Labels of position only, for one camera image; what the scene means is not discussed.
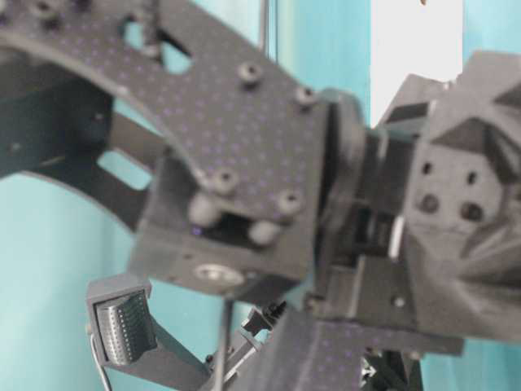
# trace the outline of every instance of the hex socket screw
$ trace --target hex socket screw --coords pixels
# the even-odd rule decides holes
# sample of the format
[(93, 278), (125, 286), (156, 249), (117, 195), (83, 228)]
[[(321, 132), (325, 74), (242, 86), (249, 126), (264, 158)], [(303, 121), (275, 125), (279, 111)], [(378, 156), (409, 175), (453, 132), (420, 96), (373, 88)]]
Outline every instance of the hex socket screw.
[(232, 169), (218, 169), (212, 176), (212, 189), (220, 196), (231, 196), (239, 185), (239, 176)]
[(318, 102), (318, 96), (309, 87), (298, 86), (295, 90), (295, 101), (303, 110), (309, 110)]
[(51, 28), (57, 25), (59, 20), (58, 7), (48, 0), (37, 0), (29, 5), (31, 14), (40, 20), (43, 27)]
[(238, 73), (239, 78), (241, 79), (243, 84), (248, 88), (252, 88), (258, 85), (261, 82), (262, 77), (264, 76), (262, 68), (259, 65), (250, 61), (240, 64)]
[(304, 197), (299, 191), (285, 190), (278, 195), (277, 208), (284, 217), (294, 217), (303, 207)]
[(279, 224), (260, 220), (250, 226), (247, 235), (257, 246), (267, 247), (278, 238), (281, 232), (282, 227)]

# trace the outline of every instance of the dotted pattern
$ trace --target dotted pattern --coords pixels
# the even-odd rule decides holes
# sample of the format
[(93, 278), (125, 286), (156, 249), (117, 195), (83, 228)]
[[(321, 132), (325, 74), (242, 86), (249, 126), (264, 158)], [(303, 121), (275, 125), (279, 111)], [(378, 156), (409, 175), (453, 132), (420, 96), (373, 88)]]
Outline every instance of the dotted pattern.
[(96, 310), (103, 347), (113, 364), (129, 365), (155, 347), (144, 293), (107, 301)]
[(289, 309), (255, 368), (239, 378), (233, 390), (355, 391), (360, 389), (367, 348), (448, 354), (459, 353), (461, 347), (459, 340), (319, 321)]
[[(174, 75), (121, 38), (119, 27), (132, 2), (65, 2), (53, 29), (44, 29), (27, 3), (8, 1), (0, 40), (132, 104), (186, 161), (199, 185), (217, 169), (234, 170), (241, 181), (234, 197), (216, 196), (224, 210), (278, 220), (277, 195), (293, 189), (305, 196), (307, 219), (314, 217), (326, 104), (302, 111), (294, 99), (297, 83), (238, 34), (188, 1), (161, 2), (161, 28), (192, 59), (187, 72)], [(264, 72), (250, 90), (237, 73), (246, 61)]]

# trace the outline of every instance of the turquoise background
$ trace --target turquoise background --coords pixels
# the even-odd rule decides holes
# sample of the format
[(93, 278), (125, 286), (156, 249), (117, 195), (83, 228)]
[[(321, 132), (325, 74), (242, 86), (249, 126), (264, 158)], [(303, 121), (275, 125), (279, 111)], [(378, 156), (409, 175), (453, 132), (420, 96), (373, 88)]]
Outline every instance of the turquoise background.
[[(257, 0), (196, 2), (256, 42)], [(370, 1), (270, 3), (272, 58), (316, 89), (351, 90), (369, 118)], [(466, 2), (465, 58), (477, 48), (519, 52), (518, 15), (521, 3), (515, 0)], [(135, 31), (129, 31), (129, 39), (137, 41)], [(122, 103), (116, 110), (147, 125)], [(111, 157), (105, 163), (136, 183), (147, 180)], [(84, 332), (85, 287), (92, 279), (125, 269), (132, 235), (88, 201), (22, 175), (0, 182), (0, 221), (0, 294), (6, 298), (0, 311), (0, 389), (102, 389)], [(199, 358), (212, 352), (221, 300), (156, 281), (153, 285), (155, 317)], [(236, 312), (237, 322), (247, 307)], [(520, 352), (510, 345), (472, 340), (462, 358), (428, 355), (422, 362), (427, 389), (517, 391)], [(118, 372), (109, 376), (115, 390), (165, 389)]]

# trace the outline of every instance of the metal rod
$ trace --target metal rod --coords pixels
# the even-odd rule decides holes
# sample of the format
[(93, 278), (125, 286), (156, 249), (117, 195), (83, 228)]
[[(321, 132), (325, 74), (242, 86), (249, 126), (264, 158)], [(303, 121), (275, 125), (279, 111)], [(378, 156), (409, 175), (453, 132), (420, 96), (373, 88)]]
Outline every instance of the metal rod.
[(222, 306), (221, 328), (219, 330), (219, 349), (217, 350), (215, 363), (215, 385), (213, 391), (222, 391), (224, 389), (226, 357), (228, 355), (228, 346), (230, 345), (230, 325), (233, 313), (234, 302), (225, 299)]
[(111, 382), (108, 379), (107, 373), (98, 361), (98, 355), (96, 354), (96, 345), (94, 343), (94, 335), (92, 334), (90, 335), (90, 351), (92, 352), (92, 357), (94, 359), (94, 363), (96, 364), (96, 369), (98, 370), (99, 377), (101, 378), (101, 381), (103, 383), (103, 388), (105, 389), (105, 391), (112, 391)]
[(269, 53), (268, 46), (269, 34), (269, 0), (260, 0), (260, 20), (259, 20), (259, 49), (263, 53)]
[(273, 1), (275, 3), (275, 63), (278, 64), (278, 0)]

